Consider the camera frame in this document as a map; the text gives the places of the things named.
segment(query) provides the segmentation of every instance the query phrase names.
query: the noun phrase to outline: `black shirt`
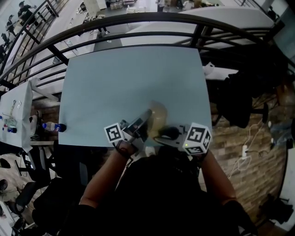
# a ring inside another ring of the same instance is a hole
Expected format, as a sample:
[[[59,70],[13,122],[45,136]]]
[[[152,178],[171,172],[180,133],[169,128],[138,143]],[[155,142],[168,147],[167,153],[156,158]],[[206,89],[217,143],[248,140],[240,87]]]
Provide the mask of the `black shirt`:
[[[26,12],[21,17],[21,19],[26,22],[30,18],[30,16],[32,15],[32,12],[29,10],[30,8],[31,8],[30,5],[25,5],[23,8],[20,8],[18,11],[18,17],[20,17],[23,14],[23,12]]]
[[[188,161],[153,156],[133,163],[97,209],[77,206],[60,235],[257,235],[237,201],[220,205],[203,192]]]
[[[12,25],[12,21],[11,20],[8,20],[8,22],[7,22],[7,27],[8,27],[8,30],[13,30],[14,29],[14,27],[13,26],[10,26],[10,25]]]

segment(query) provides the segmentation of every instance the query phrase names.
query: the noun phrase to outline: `light blue table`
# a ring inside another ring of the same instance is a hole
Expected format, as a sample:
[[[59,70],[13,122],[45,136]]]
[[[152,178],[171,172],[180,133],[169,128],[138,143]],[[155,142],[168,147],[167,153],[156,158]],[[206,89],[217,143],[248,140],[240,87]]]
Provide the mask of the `light blue table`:
[[[63,86],[59,133],[65,145],[110,147],[104,127],[131,122],[155,100],[167,124],[196,122],[211,128],[205,76],[197,49],[126,47],[70,59]]]

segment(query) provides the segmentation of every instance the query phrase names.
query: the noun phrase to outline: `person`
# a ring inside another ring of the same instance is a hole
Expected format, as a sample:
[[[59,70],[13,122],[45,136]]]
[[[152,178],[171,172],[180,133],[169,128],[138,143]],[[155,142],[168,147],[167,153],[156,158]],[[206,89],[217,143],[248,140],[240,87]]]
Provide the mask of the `person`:
[[[164,6],[165,6],[165,0],[158,0],[156,2],[156,4],[158,5],[157,12],[163,12],[163,9],[164,9]]]
[[[195,6],[195,3],[193,0],[185,1],[183,4],[183,9],[188,11],[192,9]]]
[[[0,45],[0,63],[2,63],[5,59],[6,53],[4,50],[4,45]]]
[[[4,41],[4,45],[3,45],[3,47],[8,46],[9,43],[10,43],[10,41],[9,41],[9,38],[7,37],[7,35],[6,35],[5,33],[2,33],[2,34],[1,34],[1,37],[2,37],[2,39],[3,39],[3,41]]]
[[[34,5],[34,6],[30,6],[30,5],[24,5],[24,1],[21,1],[20,3],[19,3],[19,11],[18,11],[18,17],[20,18],[20,19],[22,19],[22,21],[23,21],[23,24],[25,23],[25,22],[27,22],[27,20],[30,18],[30,16],[33,14],[29,9],[36,9],[37,8],[37,6],[36,5]],[[36,27],[38,27],[39,26],[39,24],[38,24],[38,22],[36,21],[36,18],[35,17],[32,17],[32,19],[28,22],[28,24],[30,25],[30,24],[33,24],[34,23],[34,25],[36,26]]]
[[[16,37],[17,35],[14,33],[14,26],[13,26],[13,23],[11,21],[13,15],[10,15],[9,18],[8,18],[8,22],[7,22],[7,30],[12,33],[14,35],[14,37]]]
[[[101,15],[98,15],[98,16],[96,16],[93,20],[102,19],[102,18],[103,18],[103,17],[102,17]],[[103,28],[103,30],[104,30],[104,32],[105,32],[106,35],[107,35],[108,33],[110,33],[108,30],[106,30],[105,27],[102,27],[102,28]]]
[[[164,146],[157,155],[133,162],[121,178],[133,153],[128,142],[116,146],[87,185],[80,205],[71,209],[59,236],[155,232],[257,235],[210,151],[189,161],[184,152]],[[207,192],[200,188],[198,165]]]
[[[182,0],[177,0],[176,1],[176,8],[177,9],[179,9],[179,8],[182,9],[183,8],[183,1]]]

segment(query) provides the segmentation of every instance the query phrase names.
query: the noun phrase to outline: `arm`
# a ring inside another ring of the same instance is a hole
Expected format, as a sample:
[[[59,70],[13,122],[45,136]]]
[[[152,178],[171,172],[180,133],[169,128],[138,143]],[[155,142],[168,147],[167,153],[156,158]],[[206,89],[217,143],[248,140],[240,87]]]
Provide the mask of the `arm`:
[[[130,144],[122,142],[120,149],[122,148],[125,148],[129,154],[133,154],[133,147]],[[113,150],[105,164],[87,185],[80,205],[96,208],[106,196],[115,190],[126,163],[127,158],[117,150]]]
[[[230,180],[210,151],[203,160],[201,168],[208,193],[215,196],[222,205],[231,200],[236,200],[236,192]]]

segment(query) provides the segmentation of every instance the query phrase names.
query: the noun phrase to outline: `white cloth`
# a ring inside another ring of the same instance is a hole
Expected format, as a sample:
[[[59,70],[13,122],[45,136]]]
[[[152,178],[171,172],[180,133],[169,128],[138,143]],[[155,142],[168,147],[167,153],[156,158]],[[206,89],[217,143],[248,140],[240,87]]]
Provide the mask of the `white cloth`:
[[[159,7],[163,7],[163,6],[165,6],[165,0],[160,0],[160,1],[158,2],[158,5],[159,5]]]
[[[184,4],[183,4],[183,9],[184,10],[190,10],[194,7],[194,2],[191,2],[191,1],[185,1]]]

